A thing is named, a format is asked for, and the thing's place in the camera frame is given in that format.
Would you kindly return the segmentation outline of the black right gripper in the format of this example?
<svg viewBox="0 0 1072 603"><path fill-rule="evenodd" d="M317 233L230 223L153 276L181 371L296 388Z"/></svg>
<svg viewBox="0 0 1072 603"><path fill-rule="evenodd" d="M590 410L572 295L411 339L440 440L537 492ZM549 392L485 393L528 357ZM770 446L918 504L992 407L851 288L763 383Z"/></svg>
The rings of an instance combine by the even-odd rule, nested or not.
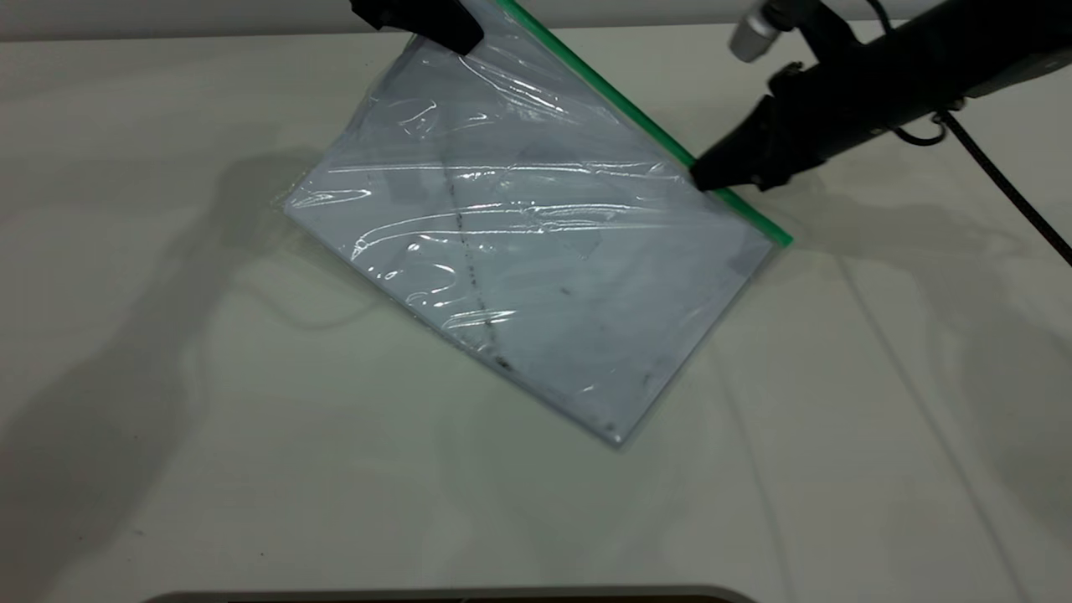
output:
<svg viewBox="0 0 1072 603"><path fill-rule="evenodd" d="M740 126L693 162L694 187L754 183L766 191L846 152L845 60L793 62L772 76L769 89Z"/></svg>

